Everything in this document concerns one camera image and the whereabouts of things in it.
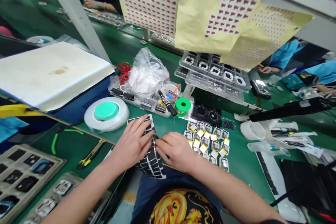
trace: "white paper stack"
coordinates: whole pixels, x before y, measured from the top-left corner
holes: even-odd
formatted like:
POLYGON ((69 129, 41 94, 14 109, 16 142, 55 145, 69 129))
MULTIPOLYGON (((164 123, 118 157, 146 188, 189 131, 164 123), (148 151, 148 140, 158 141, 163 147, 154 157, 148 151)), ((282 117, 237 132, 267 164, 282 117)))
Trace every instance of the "white paper stack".
POLYGON ((109 62, 61 42, 0 59, 0 89, 48 112, 113 72, 109 62))

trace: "yellow paper sheet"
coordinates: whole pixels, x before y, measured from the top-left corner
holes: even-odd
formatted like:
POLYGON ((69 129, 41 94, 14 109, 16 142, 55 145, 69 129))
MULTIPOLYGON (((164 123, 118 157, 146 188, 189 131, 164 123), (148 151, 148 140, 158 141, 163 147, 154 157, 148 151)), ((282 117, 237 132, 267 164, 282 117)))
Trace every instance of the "yellow paper sheet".
POLYGON ((260 0, 178 0, 175 47, 229 52, 260 0))
POLYGON ((233 49, 220 59, 249 72, 272 55, 314 17, 260 3, 233 49))

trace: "white pole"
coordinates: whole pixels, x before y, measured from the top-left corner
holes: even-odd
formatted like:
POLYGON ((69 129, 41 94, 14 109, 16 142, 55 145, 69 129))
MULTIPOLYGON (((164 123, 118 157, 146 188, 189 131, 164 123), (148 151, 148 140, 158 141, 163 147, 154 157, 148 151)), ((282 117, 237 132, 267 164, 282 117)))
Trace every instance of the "white pole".
POLYGON ((80 0, 58 0, 67 12, 79 34, 84 39, 91 52, 96 56, 111 62, 101 41, 98 38, 80 0))

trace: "solder wire spool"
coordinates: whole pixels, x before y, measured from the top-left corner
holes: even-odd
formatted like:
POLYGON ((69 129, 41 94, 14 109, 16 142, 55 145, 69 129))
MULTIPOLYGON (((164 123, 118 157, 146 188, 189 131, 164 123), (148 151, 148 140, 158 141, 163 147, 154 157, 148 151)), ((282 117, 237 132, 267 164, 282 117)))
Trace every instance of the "solder wire spool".
POLYGON ((86 125, 95 134, 120 128, 129 117, 125 102, 116 97, 107 97, 91 104, 84 114, 86 125))
POLYGON ((177 99, 175 103, 175 107, 176 107, 177 117, 184 117, 190 110, 191 103, 187 98, 182 97, 182 98, 177 99))

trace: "hand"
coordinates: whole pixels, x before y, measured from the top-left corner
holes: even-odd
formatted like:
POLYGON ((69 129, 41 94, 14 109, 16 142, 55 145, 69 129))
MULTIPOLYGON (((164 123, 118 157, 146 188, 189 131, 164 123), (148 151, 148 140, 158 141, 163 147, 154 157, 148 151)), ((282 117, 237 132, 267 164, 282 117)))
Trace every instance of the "hand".
POLYGON ((170 132, 161 139, 156 139, 155 143, 156 150, 167 164, 187 173, 194 167, 195 160, 202 158, 190 148, 188 140, 177 132, 170 132))
POLYGON ((84 0, 84 7, 86 8, 93 8, 93 9, 98 9, 98 2, 94 0, 84 0))
POLYGON ((270 74, 273 71, 272 67, 265 66, 263 69, 260 69, 259 72, 262 74, 270 74))
POLYGON ((264 66, 261 65, 261 64, 258 64, 258 65, 257 65, 257 69, 258 69, 258 70, 262 69, 263 67, 264 67, 264 66))
POLYGON ((154 131, 142 136, 146 128, 152 123, 152 120, 144 122, 146 118, 147 115, 144 115, 127 125, 108 157, 109 162, 115 165, 120 174, 143 159, 151 147, 154 131))

